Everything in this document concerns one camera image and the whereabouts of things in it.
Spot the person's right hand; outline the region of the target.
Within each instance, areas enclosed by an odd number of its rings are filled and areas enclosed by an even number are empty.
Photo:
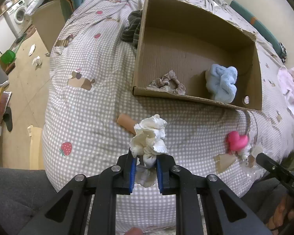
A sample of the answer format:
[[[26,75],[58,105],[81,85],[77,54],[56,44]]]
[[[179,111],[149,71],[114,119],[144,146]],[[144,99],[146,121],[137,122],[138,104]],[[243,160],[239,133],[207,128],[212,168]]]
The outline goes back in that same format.
[[[266,226],[272,234],[294,234],[294,198],[292,196],[287,194],[282,197]]]

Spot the person's left hand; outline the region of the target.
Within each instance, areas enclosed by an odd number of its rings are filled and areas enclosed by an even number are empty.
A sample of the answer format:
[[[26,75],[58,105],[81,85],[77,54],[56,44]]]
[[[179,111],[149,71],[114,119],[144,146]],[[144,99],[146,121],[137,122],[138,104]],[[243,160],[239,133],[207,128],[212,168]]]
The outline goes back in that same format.
[[[140,228],[132,227],[124,235],[144,235],[143,231]]]

